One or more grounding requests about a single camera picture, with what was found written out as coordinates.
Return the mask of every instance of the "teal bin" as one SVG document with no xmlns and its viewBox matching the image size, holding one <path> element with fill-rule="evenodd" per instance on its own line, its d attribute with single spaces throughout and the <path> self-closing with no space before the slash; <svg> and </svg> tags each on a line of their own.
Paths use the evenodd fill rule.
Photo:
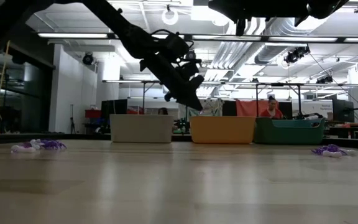
<svg viewBox="0 0 358 224">
<path fill-rule="evenodd" d="M 257 118 L 254 142 L 257 144 L 317 145 L 323 140 L 323 119 L 273 120 Z"/>
</svg>

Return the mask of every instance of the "yellow pole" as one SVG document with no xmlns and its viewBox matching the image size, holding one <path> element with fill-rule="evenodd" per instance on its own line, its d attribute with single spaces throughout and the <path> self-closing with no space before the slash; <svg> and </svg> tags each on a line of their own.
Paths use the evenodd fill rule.
<svg viewBox="0 0 358 224">
<path fill-rule="evenodd" d="M 6 44 L 5 55 L 8 55 L 8 53 L 9 53 L 9 45 L 10 45 L 10 44 L 11 44 L 11 41 L 8 40 L 8 42 L 7 42 L 7 44 Z M 5 68 L 6 68 L 6 59 L 4 60 L 4 66 L 2 66 L 1 81 L 0 81 L 0 98 L 1 98 L 2 82 L 4 81 Z"/>
</svg>

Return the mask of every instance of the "computer monitor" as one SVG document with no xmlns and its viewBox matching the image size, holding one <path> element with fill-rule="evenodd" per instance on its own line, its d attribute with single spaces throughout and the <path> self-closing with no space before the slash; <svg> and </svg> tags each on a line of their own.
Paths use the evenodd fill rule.
<svg viewBox="0 0 358 224">
<path fill-rule="evenodd" d="M 292 119 L 293 111 L 292 111 L 292 102 L 279 102 L 278 103 L 279 110 L 283 113 L 286 119 Z"/>
<path fill-rule="evenodd" d="M 334 121 L 354 122 L 353 102 L 333 99 Z"/>
<path fill-rule="evenodd" d="M 128 100 L 102 101 L 101 118 L 110 119 L 110 114 L 127 114 Z"/>
</svg>

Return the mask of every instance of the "red shirt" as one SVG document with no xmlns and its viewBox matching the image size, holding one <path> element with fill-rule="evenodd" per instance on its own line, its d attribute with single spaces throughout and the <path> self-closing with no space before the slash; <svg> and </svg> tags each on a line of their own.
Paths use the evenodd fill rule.
<svg viewBox="0 0 358 224">
<path fill-rule="evenodd" d="M 275 109 L 276 110 L 276 114 L 274 116 L 270 115 L 270 113 L 267 111 L 268 109 L 266 109 L 265 111 L 263 111 L 260 116 L 262 117 L 266 117 L 266 118 L 274 118 L 274 119 L 283 119 L 283 113 L 279 110 L 279 109 Z"/>
</svg>

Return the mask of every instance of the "woman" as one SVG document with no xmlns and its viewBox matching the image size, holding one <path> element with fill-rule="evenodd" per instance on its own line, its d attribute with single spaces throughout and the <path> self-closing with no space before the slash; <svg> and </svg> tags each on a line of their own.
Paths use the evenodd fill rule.
<svg viewBox="0 0 358 224">
<path fill-rule="evenodd" d="M 283 119 L 283 113 L 277 108 L 277 100 L 270 96 L 268 98 L 268 108 L 263 111 L 260 116 L 272 118 L 272 119 Z"/>
<path fill-rule="evenodd" d="M 158 115 L 168 115 L 168 110 L 166 108 L 158 109 Z"/>
</svg>

